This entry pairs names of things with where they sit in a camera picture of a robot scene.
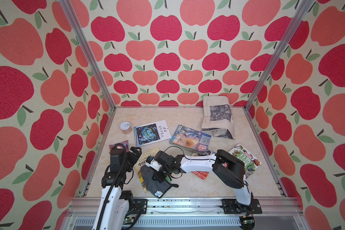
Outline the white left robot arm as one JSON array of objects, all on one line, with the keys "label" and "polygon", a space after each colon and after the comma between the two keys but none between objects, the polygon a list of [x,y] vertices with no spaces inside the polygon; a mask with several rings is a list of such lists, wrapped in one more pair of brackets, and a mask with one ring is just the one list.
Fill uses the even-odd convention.
[{"label": "white left robot arm", "polygon": [[101,201],[93,230],[129,230],[139,220],[146,205],[136,206],[132,192],[123,191],[123,186],[127,173],[133,171],[141,154],[140,147],[131,147],[127,151],[121,143],[110,151],[110,164],[101,180]]}]

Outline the grey green microfibre cloth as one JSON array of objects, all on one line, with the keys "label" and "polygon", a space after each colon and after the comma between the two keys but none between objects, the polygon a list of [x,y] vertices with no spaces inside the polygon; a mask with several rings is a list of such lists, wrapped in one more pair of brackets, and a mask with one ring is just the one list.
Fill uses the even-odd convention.
[{"label": "grey green microfibre cloth", "polygon": [[179,187],[178,184],[171,184],[166,180],[164,180],[163,182],[153,180],[152,178],[154,176],[154,170],[150,167],[148,170],[147,168],[145,168],[142,176],[146,184],[147,191],[151,192],[156,198],[162,198],[164,194],[172,187]]}]

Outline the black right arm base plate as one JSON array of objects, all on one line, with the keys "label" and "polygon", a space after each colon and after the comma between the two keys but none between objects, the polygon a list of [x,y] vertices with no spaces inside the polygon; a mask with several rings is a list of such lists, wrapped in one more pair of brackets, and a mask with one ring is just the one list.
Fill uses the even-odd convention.
[{"label": "black right arm base plate", "polygon": [[263,213],[258,199],[254,199],[249,206],[238,203],[236,199],[222,199],[220,208],[224,210],[225,214],[251,215]]}]

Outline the blue robot sunflower magazine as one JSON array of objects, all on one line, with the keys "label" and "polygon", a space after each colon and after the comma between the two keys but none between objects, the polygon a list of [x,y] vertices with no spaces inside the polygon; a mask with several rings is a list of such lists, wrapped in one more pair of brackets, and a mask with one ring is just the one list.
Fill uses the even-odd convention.
[{"label": "blue robot sunflower magazine", "polygon": [[170,139],[170,143],[198,153],[205,153],[208,150],[210,140],[211,135],[209,134],[183,125],[178,125]]}]

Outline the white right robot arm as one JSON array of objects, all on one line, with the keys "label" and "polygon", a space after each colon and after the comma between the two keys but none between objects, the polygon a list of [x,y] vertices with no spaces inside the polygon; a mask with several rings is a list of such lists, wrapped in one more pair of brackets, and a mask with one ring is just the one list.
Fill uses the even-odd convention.
[{"label": "white right robot arm", "polygon": [[216,154],[207,156],[181,154],[173,157],[164,151],[159,151],[155,156],[147,158],[146,166],[152,168],[154,172],[152,179],[160,183],[173,173],[213,172],[235,192],[235,204],[227,208],[228,211],[251,214],[254,209],[253,193],[249,190],[246,181],[243,161],[222,149]]}]

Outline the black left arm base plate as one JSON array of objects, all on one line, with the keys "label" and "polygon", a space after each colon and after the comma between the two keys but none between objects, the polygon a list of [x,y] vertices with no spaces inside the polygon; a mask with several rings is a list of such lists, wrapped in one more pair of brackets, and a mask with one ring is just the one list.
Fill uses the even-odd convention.
[{"label": "black left arm base plate", "polygon": [[141,213],[141,214],[146,214],[147,212],[147,204],[148,200],[147,199],[134,199],[134,204],[133,204],[133,214]]}]

